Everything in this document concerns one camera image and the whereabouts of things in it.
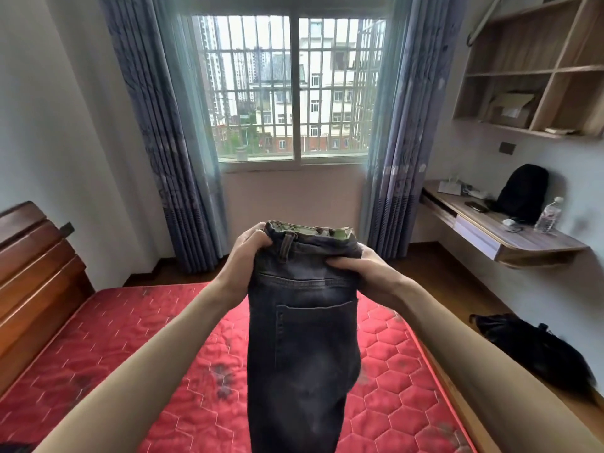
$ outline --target curtain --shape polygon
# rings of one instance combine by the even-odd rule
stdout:
[[[192,18],[180,0],[100,0],[164,207],[187,273],[228,253],[218,158]]]
[[[387,23],[359,236],[404,257],[466,0],[394,0]]]

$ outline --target desk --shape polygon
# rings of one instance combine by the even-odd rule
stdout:
[[[541,234],[532,226],[524,226],[521,232],[508,232],[502,224],[508,216],[478,213],[465,202],[482,200],[440,193],[439,183],[424,183],[420,203],[491,260],[515,269],[551,267],[569,264],[578,252],[588,248],[556,230]]]

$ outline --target plastic bottle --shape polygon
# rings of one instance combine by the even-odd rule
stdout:
[[[558,218],[560,218],[560,214],[562,213],[561,205],[563,201],[563,197],[556,197],[554,198],[553,203],[544,208],[543,213],[541,213],[541,217],[537,221],[537,224],[534,225],[534,229],[537,232],[547,234],[553,229],[558,221]]]

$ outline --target hand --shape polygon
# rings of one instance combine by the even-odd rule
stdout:
[[[256,252],[272,245],[272,240],[262,230],[264,226],[265,223],[260,222],[238,237],[225,266],[212,281],[212,284],[220,286],[221,301],[229,309],[235,308],[248,294]]]
[[[360,259],[351,257],[336,257],[327,263],[338,269],[352,270],[363,278],[360,291],[374,302],[393,310],[400,308],[400,299],[395,294],[400,291],[414,289],[415,281],[404,276],[390,267],[368,246],[359,243],[363,253]]]

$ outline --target denim jeans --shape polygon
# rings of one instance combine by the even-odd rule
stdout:
[[[266,224],[273,245],[249,285],[248,420],[254,453],[333,453],[361,369],[358,275],[325,264],[360,257],[351,229]]]

